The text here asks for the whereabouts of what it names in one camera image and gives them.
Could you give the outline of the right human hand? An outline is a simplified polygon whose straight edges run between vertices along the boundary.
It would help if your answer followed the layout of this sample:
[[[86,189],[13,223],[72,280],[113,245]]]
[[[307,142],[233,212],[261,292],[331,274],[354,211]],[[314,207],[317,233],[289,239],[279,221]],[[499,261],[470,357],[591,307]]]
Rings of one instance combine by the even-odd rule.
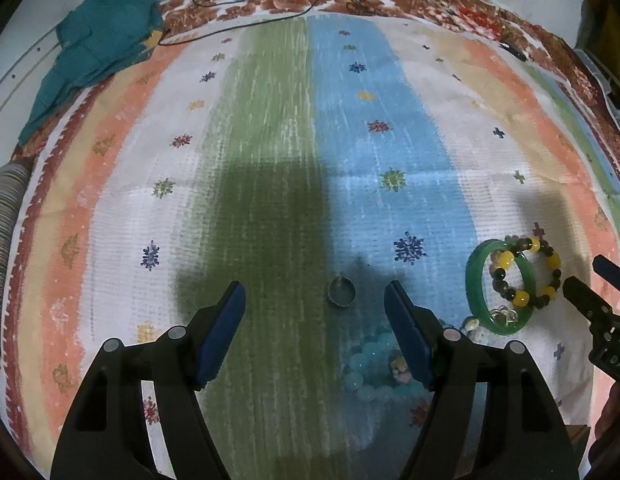
[[[610,388],[588,457],[595,477],[620,474],[620,382]]]

